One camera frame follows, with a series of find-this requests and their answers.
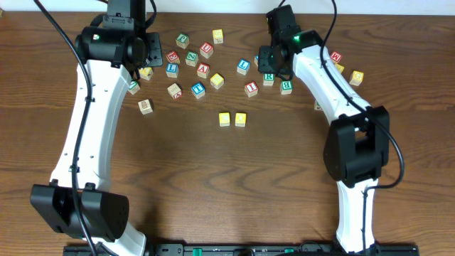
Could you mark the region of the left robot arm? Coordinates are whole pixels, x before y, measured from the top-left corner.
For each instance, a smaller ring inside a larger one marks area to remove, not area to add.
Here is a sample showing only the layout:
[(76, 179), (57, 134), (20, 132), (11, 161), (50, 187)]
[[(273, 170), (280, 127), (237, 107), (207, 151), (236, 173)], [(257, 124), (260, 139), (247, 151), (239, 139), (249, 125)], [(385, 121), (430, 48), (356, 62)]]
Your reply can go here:
[(146, 236), (128, 221), (129, 200), (112, 193), (110, 157), (119, 111), (141, 68), (160, 66), (158, 33), (144, 0), (111, 0), (68, 46), (78, 62), (65, 145), (31, 205), (56, 233), (87, 241), (85, 255), (144, 255)]

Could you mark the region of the yellow C block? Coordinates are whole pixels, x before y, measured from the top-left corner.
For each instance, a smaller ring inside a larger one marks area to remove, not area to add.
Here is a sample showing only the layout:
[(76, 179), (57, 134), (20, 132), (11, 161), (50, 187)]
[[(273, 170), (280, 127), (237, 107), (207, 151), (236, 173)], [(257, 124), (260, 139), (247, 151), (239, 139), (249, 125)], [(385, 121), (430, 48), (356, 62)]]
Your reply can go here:
[(229, 112), (221, 112), (219, 114), (219, 124), (221, 127), (230, 126), (230, 113)]

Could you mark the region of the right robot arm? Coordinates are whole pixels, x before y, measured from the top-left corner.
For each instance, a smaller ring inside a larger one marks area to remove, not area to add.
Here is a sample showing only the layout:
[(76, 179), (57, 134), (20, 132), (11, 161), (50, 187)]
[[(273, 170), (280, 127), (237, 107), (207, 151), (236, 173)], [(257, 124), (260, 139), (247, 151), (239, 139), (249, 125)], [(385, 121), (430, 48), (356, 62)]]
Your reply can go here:
[(329, 123), (323, 160), (339, 195), (336, 239), (346, 253), (368, 253), (375, 244), (374, 189), (389, 153), (380, 125), (389, 124), (389, 114), (355, 92), (324, 40), (301, 30), (289, 5), (271, 10), (266, 20), (272, 39), (259, 50), (259, 71), (300, 79), (322, 108)]

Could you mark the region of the yellow O block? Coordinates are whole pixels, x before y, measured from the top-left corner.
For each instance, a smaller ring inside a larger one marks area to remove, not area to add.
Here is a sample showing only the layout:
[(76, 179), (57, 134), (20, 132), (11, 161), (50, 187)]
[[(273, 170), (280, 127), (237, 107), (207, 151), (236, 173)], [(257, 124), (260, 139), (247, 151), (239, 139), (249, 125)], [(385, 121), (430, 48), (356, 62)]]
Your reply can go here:
[(235, 114), (235, 126), (244, 127), (246, 125), (247, 115), (242, 112), (237, 112)]

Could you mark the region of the green R block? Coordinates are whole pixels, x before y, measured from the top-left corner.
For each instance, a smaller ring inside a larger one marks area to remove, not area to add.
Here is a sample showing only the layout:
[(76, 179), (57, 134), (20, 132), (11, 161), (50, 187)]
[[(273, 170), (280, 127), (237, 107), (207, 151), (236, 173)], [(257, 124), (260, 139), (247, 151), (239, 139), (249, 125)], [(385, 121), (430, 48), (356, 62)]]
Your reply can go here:
[(263, 76), (263, 85), (264, 86), (273, 86), (275, 75), (271, 73), (266, 73)]

